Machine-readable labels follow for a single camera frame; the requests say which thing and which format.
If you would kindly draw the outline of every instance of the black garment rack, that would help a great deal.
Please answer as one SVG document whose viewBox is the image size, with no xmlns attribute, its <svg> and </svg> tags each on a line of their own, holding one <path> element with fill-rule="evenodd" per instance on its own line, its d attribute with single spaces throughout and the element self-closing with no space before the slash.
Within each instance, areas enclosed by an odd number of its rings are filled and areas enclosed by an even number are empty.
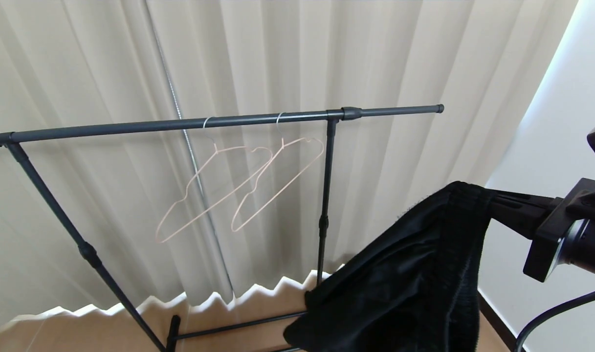
<svg viewBox="0 0 595 352">
<path fill-rule="evenodd" d="M 242 116 L 226 116 L 207 120 L 206 127 L 226 127 L 226 126 L 245 126 L 245 125 L 260 125 L 266 123 L 284 123 L 284 122 L 304 122 L 304 121 L 327 121 L 327 141 L 326 141 L 326 166 L 324 171 L 324 194 L 322 199 L 321 218 L 319 218 L 319 257 L 317 259 L 317 284 L 321 282 L 321 276 L 324 266 L 324 253 L 326 250 L 326 234 L 328 229 L 328 204 L 330 200 L 330 182 L 332 170 L 332 153 L 334 148 L 334 136 L 336 134 L 336 125 L 339 121 L 355 120 L 360 117 L 367 116 L 385 116 L 398 114 L 418 114 L 418 113 L 442 113 L 444 106 L 442 104 L 429 105 L 422 107 L 400 107 L 400 108 L 383 108 L 383 109 L 360 109 L 354 107 L 344 107 L 337 110 L 323 110 L 323 111 L 309 111 L 297 113 L 283 113 L 282 118 L 278 121 L 278 114 L 250 114 Z M 77 243 L 81 256 L 95 269 L 106 285 L 112 290 L 112 293 L 121 301 L 122 305 L 132 315 L 132 318 L 139 324 L 141 329 L 147 334 L 152 343 L 156 345 L 161 352 L 175 352 L 176 343 L 178 340 L 186 338 L 194 338 L 216 332 L 223 332 L 227 330 L 234 330 L 244 328 L 246 326 L 269 323 L 272 321 L 294 318 L 300 316 L 305 312 L 295 312 L 291 314 L 284 314 L 281 316 L 274 316 L 272 318 L 260 319 L 255 321 L 248 321 L 236 325 L 224 326 L 210 330 L 202 330 L 197 332 L 188 332 L 179 334 L 180 318 L 174 315 L 171 320 L 169 334 L 166 344 L 159 340 L 154 334 L 150 326 L 136 311 L 128 297 L 123 293 L 117 282 L 109 274 L 108 270 L 102 264 L 96 250 L 90 243 L 85 241 L 78 232 L 78 229 L 73 225 L 63 208 L 58 204 L 54 195 L 49 191 L 47 185 L 34 169 L 33 163 L 30 162 L 27 154 L 20 145 L 23 142 L 33 142 L 37 140 L 54 140 L 61 138 L 74 138 L 81 136 L 99 136 L 104 134 L 124 134 L 124 133 L 139 133 L 139 132 L 156 132 L 156 131 L 170 131 L 170 130 L 187 130 L 187 129 L 201 129 L 205 123 L 205 118 L 192 118 L 185 120 L 163 120 L 150 122 L 132 122 L 132 123 L 112 123 L 107 125 L 90 125 L 78 127 L 62 127 L 59 129 L 45 129 L 24 132 L 0 132 L 0 147 L 6 147 L 13 157 L 17 160 L 20 166 L 27 174 L 28 178 L 34 184 L 34 187 L 39 191 L 49 208 L 54 212 L 56 218 L 62 223 L 63 227 L 71 238 Z M 283 350 L 276 350 L 275 352 L 290 352 L 297 351 L 299 348 L 285 348 Z"/>
</svg>

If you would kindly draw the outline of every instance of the clothes hanger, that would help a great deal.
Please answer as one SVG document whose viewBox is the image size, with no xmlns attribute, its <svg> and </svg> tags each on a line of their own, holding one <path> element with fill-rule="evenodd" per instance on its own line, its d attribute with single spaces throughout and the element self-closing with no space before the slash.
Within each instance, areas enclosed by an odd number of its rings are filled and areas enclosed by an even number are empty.
<svg viewBox="0 0 595 352">
<path fill-rule="evenodd" d="M 237 190 L 241 189 L 241 187 L 243 187 L 246 183 L 248 183 L 249 180 L 251 180 L 254 176 L 256 176 L 256 174 L 259 174 L 259 173 L 263 172 L 264 170 L 266 170 L 266 167 L 268 166 L 268 164 L 273 161 L 273 152 L 272 152 L 271 149 L 269 149 L 267 147 L 256 147 L 254 149 L 249 149 L 248 147 L 242 145 L 242 146 L 239 146 L 239 147 L 230 147 L 230 148 L 226 148 L 226 149 L 217 149 L 217 143 L 215 143 L 215 140 L 213 138 L 211 138 L 211 136 L 209 136 L 208 134 L 206 134 L 206 122 L 208 122 L 209 119 L 210 119 L 210 117 L 208 117 L 208 118 L 206 118 L 206 120 L 204 120 L 204 124 L 201 126 L 201 129 L 202 129 L 204 135 L 206 136 L 206 138 L 209 138 L 210 140 L 212 140 L 213 145 L 215 146 L 215 152 L 212 154 L 212 156 L 210 156 L 210 158 L 197 170 L 197 172 L 193 175 L 193 177 L 188 181 L 188 183 L 186 184 L 186 188 L 185 188 L 186 192 L 184 194 L 184 198 L 182 198 L 182 199 L 176 201 L 175 203 L 173 203 L 171 205 L 171 207 L 169 207 L 169 210 L 167 210 L 165 216 L 163 216 L 163 218 L 161 219 L 160 223 L 158 224 L 158 227 L 156 228 L 156 234 L 154 234 L 154 239 L 156 240 L 157 243 L 165 243 L 166 241 L 169 241 L 170 238 L 172 238 L 173 236 L 176 236 L 177 234 L 179 234 L 188 225 L 194 223 L 197 219 L 201 218 L 201 216 L 203 216 L 204 214 L 206 214 L 207 212 L 209 212 L 211 209 L 213 209 L 214 207 L 216 207 L 217 205 L 219 205 L 219 203 L 223 202 L 226 198 L 228 198 L 229 196 L 231 196 L 232 194 L 234 194 L 235 192 L 237 192 Z M 163 223 L 165 222 L 165 219 L 167 218 L 167 216 L 169 216 L 169 213 L 174 209 L 174 207 L 178 203 L 182 203 L 182 202 L 185 201 L 185 199 L 188 197 L 188 187 L 191 185 L 191 183 L 193 183 L 193 181 L 196 178 L 199 177 L 199 174 L 206 167 L 206 165 L 208 165 L 208 163 L 210 163 L 210 161 L 213 160 L 213 158 L 215 158 L 219 154 L 224 153 L 224 152 L 228 152 L 230 150 L 236 150 L 236 149 L 245 149 L 245 151 L 248 152 L 248 153 L 254 153 L 258 149 L 266 150 L 266 151 L 269 152 L 269 160 L 266 161 L 266 163 L 264 163 L 259 169 L 257 169 L 256 172 L 254 172 L 253 174 L 251 174 L 251 176 L 249 176 L 245 181 L 243 181 L 243 183 L 241 183 L 241 185 L 239 185 L 235 189 L 233 189 L 232 192 L 230 192 L 230 193 L 226 194 L 225 196 L 223 196 L 223 198 L 219 199 L 219 201 L 217 201 L 213 205 L 210 205 L 210 207 L 208 207 L 208 209 L 204 210 L 201 214 L 197 215 L 195 218 L 193 218 L 188 223 L 186 223 L 185 225 L 183 225 L 176 232 L 170 234 L 165 239 L 159 240 L 158 239 L 158 233 L 160 232 L 160 228 L 163 225 Z"/>
<path fill-rule="evenodd" d="M 255 216 L 257 214 L 259 214 L 266 206 L 268 206 L 269 203 L 273 202 L 273 200 L 275 198 L 277 198 L 277 196 L 279 196 L 280 193 L 282 193 L 291 183 L 293 183 L 293 181 L 295 181 L 301 174 L 303 174 L 304 171 L 306 171 L 306 169 L 308 169 L 309 167 L 311 167 L 311 165 L 313 163 L 315 163 L 315 161 L 317 161 L 317 159 L 319 159 L 322 156 L 322 154 L 324 154 L 324 151 L 326 149 L 326 146 L 324 145 L 323 142 L 321 142 L 317 138 L 306 138 L 306 137 L 302 137 L 302 138 L 297 138 L 296 140 L 293 140 L 293 142 L 284 144 L 284 136 L 282 135 L 282 131 L 280 131 L 280 126 L 279 126 L 279 123 L 278 123 L 280 121 L 280 116 L 282 116 L 282 114 L 283 113 L 279 113 L 278 114 L 278 118 L 275 120 L 275 128 L 278 130 L 278 133 L 280 134 L 280 140 L 282 141 L 282 146 L 273 155 L 273 157 L 271 158 L 271 160 L 269 160 L 269 162 L 266 165 L 264 165 L 264 167 L 262 168 L 262 171 L 258 174 L 258 176 L 256 176 L 256 181 L 254 182 L 254 188 L 250 192 L 248 192 L 247 194 L 245 194 L 245 196 L 241 200 L 241 203 L 239 204 L 239 207 L 237 208 L 237 211 L 234 213 L 234 216 L 232 217 L 232 222 L 230 223 L 230 229 L 232 229 L 232 232 L 237 232 L 238 230 L 241 230 L 243 228 L 243 226 L 247 225 L 248 222 L 250 222 L 253 218 L 255 218 Z M 252 194 L 253 192 L 255 192 L 255 190 L 257 189 L 258 182 L 260 180 L 260 176 L 262 176 L 262 174 L 264 174 L 264 172 L 269 168 L 269 165 L 271 165 L 273 163 L 273 161 L 282 152 L 282 150 L 284 150 L 284 148 L 288 147 L 289 145 L 293 145 L 295 143 L 302 142 L 302 140 L 306 141 L 306 143 L 310 143 L 312 141 L 319 142 L 319 144 L 321 145 L 321 152 L 319 152 L 319 154 L 317 156 L 315 156 L 315 158 L 311 162 L 309 162 L 300 172 L 298 172 L 297 175 L 295 175 L 295 177 L 291 179 L 291 181 L 288 181 L 288 183 L 286 185 L 284 185 L 284 187 L 282 187 L 274 196 L 272 196 L 271 199 L 269 199 L 266 203 L 264 203 L 264 205 L 262 207 L 260 207 L 259 210 L 257 210 L 252 216 L 250 216 L 246 221 L 244 221 L 241 224 L 241 226 L 239 226 L 239 227 L 237 227 L 235 229 L 234 228 L 234 221 L 236 220 L 237 215 L 239 214 L 239 211 L 241 210 L 241 207 L 245 203 L 245 200 L 250 196 L 250 194 Z"/>
</svg>

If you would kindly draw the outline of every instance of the dark baseboard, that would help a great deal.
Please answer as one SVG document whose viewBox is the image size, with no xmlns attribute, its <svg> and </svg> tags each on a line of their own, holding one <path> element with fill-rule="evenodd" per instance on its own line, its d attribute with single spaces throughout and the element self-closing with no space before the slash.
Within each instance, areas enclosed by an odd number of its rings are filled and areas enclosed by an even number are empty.
<svg viewBox="0 0 595 352">
<path fill-rule="evenodd" d="M 495 310 L 492 309 L 491 305 L 486 302 L 485 298 L 480 292 L 478 292 L 478 298 L 480 301 L 480 311 L 485 316 L 486 320 L 489 322 L 495 332 L 497 332 L 499 338 L 501 338 L 501 341 L 506 344 L 508 350 L 514 350 L 517 337 L 512 334 L 504 321 L 499 318 L 499 315 L 495 312 Z"/>
</svg>

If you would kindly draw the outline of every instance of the black cable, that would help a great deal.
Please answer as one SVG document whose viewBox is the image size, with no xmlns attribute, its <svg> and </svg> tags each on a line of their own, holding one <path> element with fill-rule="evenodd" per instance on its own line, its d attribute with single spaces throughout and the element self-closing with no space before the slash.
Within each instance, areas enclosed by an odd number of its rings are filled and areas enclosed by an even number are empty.
<svg viewBox="0 0 595 352">
<path fill-rule="evenodd" d="M 572 308 L 576 308 L 593 301 L 595 301 L 595 291 L 589 294 L 585 294 L 584 296 L 574 298 L 570 301 L 566 301 L 565 303 L 557 305 L 554 308 L 548 309 L 543 314 L 537 316 L 532 321 L 530 321 L 528 325 L 526 325 L 526 327 L 523 328 L 523 330 L 521 330 L 519 336 L 517 337 L 517 342 L 514 346 L 514 352 L 521 352 L 523 350 L 523 343 L 525 342 L 527 336 L 530 335 L 530 332 L 536 329 L 537 326 L 541 325 L 548 319 L 555 317 L 558 314 L 561 314 L 562 312 L 566 312 Z"/>
</svg>

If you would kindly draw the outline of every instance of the black cloth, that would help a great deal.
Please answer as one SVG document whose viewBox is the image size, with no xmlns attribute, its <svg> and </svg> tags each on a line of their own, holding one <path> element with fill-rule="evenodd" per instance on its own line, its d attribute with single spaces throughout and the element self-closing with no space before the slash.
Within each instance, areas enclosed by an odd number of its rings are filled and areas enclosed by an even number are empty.
<svg viewBox="0 0 595 352">
<path fill-rule="evenodd" d="M 306 293 L 284 331 L 308 352 L 473 352 L 478 269 L 495 192 L 450 183 Z"/>
</svg>

